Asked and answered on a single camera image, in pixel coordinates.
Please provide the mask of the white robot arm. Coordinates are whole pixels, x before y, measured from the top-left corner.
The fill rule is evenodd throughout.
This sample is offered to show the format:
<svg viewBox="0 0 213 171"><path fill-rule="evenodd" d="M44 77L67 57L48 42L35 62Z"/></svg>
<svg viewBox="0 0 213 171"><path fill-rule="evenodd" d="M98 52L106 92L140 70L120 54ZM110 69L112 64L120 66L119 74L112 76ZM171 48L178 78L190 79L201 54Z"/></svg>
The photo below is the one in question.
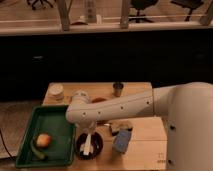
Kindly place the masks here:
<svg viewBox="0 0 213 171"><path fill-rule="evenodd" d="M77 91L66 119L85 130L97 121L168 118L166 171L213 171L213 84L191 82L91 103Z"/></svg>

